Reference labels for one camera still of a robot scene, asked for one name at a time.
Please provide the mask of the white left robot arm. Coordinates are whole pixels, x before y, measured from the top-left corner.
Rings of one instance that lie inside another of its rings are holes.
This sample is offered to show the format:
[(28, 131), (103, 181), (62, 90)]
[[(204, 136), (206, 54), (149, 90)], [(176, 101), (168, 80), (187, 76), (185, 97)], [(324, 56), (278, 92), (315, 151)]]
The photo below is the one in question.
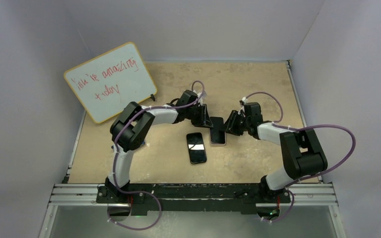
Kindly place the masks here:
[(151, 126), (176, 124), (186, 119), (195, 127), (212, 128), (207, 105), (203, 103), (206, 92), (186, 90), (175, 104), (142, 106), (130, 102), (110, 127), (114, 143), (112, 171), (105, 181), (109, 197), (116, 203), (124, 202), (128, 196), (125, 187), (130, 181), (129, 171), (135, 151), (144, 142)]

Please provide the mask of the clear phone case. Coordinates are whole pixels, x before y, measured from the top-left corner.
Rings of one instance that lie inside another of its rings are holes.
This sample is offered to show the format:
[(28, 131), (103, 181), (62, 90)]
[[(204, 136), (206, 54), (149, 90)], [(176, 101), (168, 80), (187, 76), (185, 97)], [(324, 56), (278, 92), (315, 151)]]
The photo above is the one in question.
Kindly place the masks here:
[(210, 144), (212, 145), (225, 145), (226, 133), (224, 131), (210, 129), (209, 131)]

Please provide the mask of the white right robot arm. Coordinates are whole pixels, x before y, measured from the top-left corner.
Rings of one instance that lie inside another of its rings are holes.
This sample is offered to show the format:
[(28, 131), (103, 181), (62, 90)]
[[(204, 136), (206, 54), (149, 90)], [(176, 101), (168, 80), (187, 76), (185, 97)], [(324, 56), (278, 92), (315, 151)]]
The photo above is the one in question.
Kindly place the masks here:
[(326, 156), (313, 129), (278, 128), (273, 122), (263, 119), (259, 103), (245, 103), (240, 111), (231, 111), (222, 129), (236, 136), (247, 132), (257, 140), (280, 146), (282, 167), (263, 176), (259, 183), (258, 194), (263, 201), (272, 201), (278, 191), (293, 181), (327, 169)]

